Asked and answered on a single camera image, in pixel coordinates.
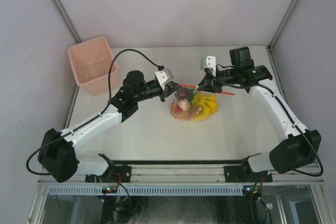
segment clear plastic bag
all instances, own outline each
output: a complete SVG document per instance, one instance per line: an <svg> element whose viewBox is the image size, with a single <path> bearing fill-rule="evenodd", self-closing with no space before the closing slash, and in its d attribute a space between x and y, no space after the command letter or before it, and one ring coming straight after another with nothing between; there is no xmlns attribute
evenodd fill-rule
<svg viewBox="0 0 336 224"><path fill-rule="evenodd" d="M170 106L171 114L179 120L203 121L218 111L214 94L207 95L193 88L180 87Z"/></svg>

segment black strip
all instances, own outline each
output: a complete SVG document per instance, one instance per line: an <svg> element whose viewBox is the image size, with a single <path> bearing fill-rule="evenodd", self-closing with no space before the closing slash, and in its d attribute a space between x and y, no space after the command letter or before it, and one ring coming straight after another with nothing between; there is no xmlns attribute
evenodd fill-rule
<svg viewBox="0 0 336 224"><path fill-rule="evenodd" d="M118 165L225 165L240 164L241 160L113 160Z"/></svg>

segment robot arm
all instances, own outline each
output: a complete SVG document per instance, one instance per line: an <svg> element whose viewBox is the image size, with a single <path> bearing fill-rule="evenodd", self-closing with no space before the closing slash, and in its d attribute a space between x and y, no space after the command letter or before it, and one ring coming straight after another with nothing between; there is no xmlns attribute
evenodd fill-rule
<svg viewBox="0 0 336 224"><path fill-rule="evenodd" d="M122 87L104 109L60 132L55 129L47 131L41 145L45 147L40 150L38 161L60 183L75 174L102 175L113 162L103 154L81 156L77 155L78 151L108 128L132 116L138 110L138 102L153 97L164 101L178 87L172 80L167 68L155 72L155 79L149 82L144 81L142 72L129 72Z"/></svg>
<svg viewBox="0 0 336 224"><path fill-rule="evenodd" d="M254 66L248 47L231 50L230 57L233 66L225 70L216 67L215 57L203 58L201 68L206 75L197 89L215 93L220 93L222 86L245 89L264 108L280 142L269 153L244 158L242 168L251 173L276 170L283 174L312 163L316 158L314 150L317 151L321 141L319 132L309 131L295 116L280 95L267 68Z"/></svg>

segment white arm segment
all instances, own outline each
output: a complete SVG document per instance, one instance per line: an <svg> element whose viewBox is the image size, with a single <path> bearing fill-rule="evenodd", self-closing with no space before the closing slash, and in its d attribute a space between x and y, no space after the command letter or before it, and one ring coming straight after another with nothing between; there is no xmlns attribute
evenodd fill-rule
<svg viewBox="0 0 336 224"><path fill-rule="evenodd" d="M68 142L70 141L73 142L72 146L74 147L76 152L79 151L90 140L94 140L95 137L97 137L99 134L101 134L108 128L121 123L122 115L118 112L118 109L114 107L112 104L108 106L108 108L103 114L101 114L101 112L102 110L100 110L97 114L85 119L84 121L70 128L62 130L61 132L62 135L72 132L71 135L64 137L64 139ZM96 116L99 117L74 132L74 129L80 127L86 122L89 122Z"/></svg>
<svg viewBox="0 0 336 224"><path fill-rule="evenodd" d="M267 118L271 121L271 124L276 132L278 141L281 142L287 139L289 134L292 134L293 136L300 135L300 132L294 127L294 125L297 125L299 129L305 132L307 127L303 123L301 123L300 120L298 120L298 118L292 112L290 107L284 101L274 81L263 80L260 81L259 83L271 89L272 92L274 92L274 95L272 95L268 90L259 86L252 87L250 90L250 94L256 100L258 100L262 105L262 107L264 108L264 112L267 115ZM281 103L288 111L289 115L294 121L294 125L287 117L285 111L283 110L279 102L275 99L275 96L279 98ZM248 163L251 170L255 173L264 170L274 170L271 161L269 159L269 152L257 154L255 156L250 157L248 159Z"/></svg>

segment vented metal strip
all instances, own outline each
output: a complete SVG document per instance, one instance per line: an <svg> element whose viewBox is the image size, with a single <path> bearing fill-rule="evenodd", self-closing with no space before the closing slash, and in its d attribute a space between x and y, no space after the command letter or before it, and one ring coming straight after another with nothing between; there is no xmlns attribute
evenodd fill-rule
<svg viewBox="0 0 336 224"><path fill-rule="evenodd" d="M50 195L103 195L103 189L107 186L49 186ZM138 186L125 185L131 196L241 196L243 195L243 186ZM105 195L122 195L127 193L122 187L118 187L116 193Z"/></svg>

